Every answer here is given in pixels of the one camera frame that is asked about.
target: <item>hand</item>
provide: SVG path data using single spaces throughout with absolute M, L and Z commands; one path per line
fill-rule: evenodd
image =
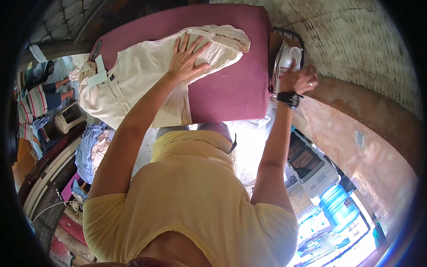
M 169 65 L 169 73 L 172 74 L 179 82 L 211 67 L 208 63 L 202 63 L 197 66 L 194 64 L 196 58 L 211 45 L 211 42 L 205 43 L 197 51 L 194 51 L 196 46 L 203 39 L 203 36 L 197 37 L 197 39 L 187 48 L 189 39 L 190 34 L 186 33 L 181 48 L 179 48 L 179 44 L 181 42 L 180 37 L 176 39 L 175 45 L 173 46 L 173 56 Z
M 292 64 L 280 80 L 280 92 L 296 92 L 299 95 L 307 91 L 314 90 L 319 84 L 317 81 L 316 68 L 313 65 L 292 72 L 296 62 L 292 60 Z

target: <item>maroon ironing board cover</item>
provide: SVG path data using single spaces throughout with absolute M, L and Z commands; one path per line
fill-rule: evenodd
M 272 26 L 263 7 L 238 4 L 191 5 L 148 15 L 100 37 L 106 69 L 117 52 L 147 40 L 158 40 L 192 26 L 230 24 L 245 31 L 248 53 L 237 63 L 189 85 L 193 123 L 264 118 L 268 99 L 268 41 Z

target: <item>wristwatch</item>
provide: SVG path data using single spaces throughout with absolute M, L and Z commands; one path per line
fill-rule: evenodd
M 277 100 L 288 104 L 291 109 L 295 109 L 299 105 L 299 98 L 304 98 L 296 92 L 281 92 L 277 94 Z

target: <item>pile of clothes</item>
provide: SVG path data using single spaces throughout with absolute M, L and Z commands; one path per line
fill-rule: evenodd
M 76 147 L 77 173 L 83 181 L 92 184 L 95 173 L 107 152 L 115 130 L 104 122 L 90 123 L 82 135 L 82 141 Z

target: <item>orange wall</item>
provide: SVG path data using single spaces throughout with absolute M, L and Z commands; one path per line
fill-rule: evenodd
M 347 114 L 390 143 L 417 174 L 423 170 L 423 124 L 395 101 L 342 80 L 319 76 L 313 99 Z
M 387 238 L 394 239 L 418 179 L 408 161 L 370 127 L 311 97 L 304 97 L 295 110 L 293 125 L 344 171 L 376 214 Z M 355 142 L 355 130 L 365 136 L 362 147 Z

